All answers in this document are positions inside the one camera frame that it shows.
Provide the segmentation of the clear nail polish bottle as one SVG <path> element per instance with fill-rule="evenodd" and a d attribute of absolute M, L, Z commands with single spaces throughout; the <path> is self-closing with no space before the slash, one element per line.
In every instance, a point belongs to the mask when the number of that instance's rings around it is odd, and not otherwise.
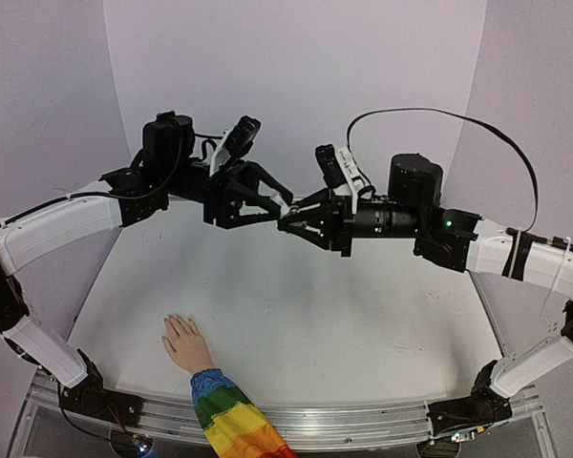
<path fill-rule="evenodd" d="M 308 225 L 306 216 L 300 213 L 288 214 L 279 221 L 279 229 L 292 235 L 316 235 L 316 230 Z"/>

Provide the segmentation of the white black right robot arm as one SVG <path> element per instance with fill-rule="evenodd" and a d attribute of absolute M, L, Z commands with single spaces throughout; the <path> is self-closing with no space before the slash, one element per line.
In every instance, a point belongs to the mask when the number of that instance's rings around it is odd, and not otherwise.
<path fill-rule="evenodd" d="M 501 226 L 470 212 L 440 206 L 441 167 L 420 154 L 391 160 L 388 193 L 362 198 L 350 151 L 321 149 L 326 188 L 294 203 L 279 230 L 347 257 L 354 239 L 413 239 L 414 254 L 457 272 L 497 274 L 566 297 L 565 323 L 522 354 L 485 365 L 468 396 L 434 402 L 435 437 L 488 427 L 512 415 L 510 399 L 523 387 L 573 359 L 573 243 Z"/>

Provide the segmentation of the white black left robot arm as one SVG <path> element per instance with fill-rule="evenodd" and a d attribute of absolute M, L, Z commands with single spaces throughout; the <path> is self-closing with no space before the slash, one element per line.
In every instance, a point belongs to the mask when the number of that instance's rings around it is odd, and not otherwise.
<path fill-rule="evenodd" d="M 92 360 L 38 319 L 16 274 L 75 241 L 140 223 L 166 210 L 173 197 L 199 203 L 203 220 L 223 229 L 278 219 L 293 195 L 247 159 L 260 128 L 244 116 L 222 135 L 201 135 L 187 115 L 158 114 L 143 127 L 141 149 L 129 166 L 0 219 L 0 338 L 58 381 L 62 409 L 132 427 L 142 400 L 106 387 Z"/>

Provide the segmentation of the rainbow striped sleeve forearm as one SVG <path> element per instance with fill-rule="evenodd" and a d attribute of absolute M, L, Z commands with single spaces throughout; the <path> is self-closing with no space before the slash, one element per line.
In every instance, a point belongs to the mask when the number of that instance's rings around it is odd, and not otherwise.
<path fill-rule="evenodd" d="M 198 421 L 218 457 L 296 455 L 263 412 L 218 368 L 195 374 L 191 388 Z"/>

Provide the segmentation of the mannequin hand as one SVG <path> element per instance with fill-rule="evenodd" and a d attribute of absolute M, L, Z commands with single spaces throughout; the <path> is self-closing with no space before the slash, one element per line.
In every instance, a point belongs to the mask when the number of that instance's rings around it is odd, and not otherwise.
<path fill-rule="evenodd" d="M 161 338 L 162 343 L 175 365 L 190 375 L 217 368 L 206 340 L 193 319 L 169 315 L 163 323 L 165 334 Z"/>

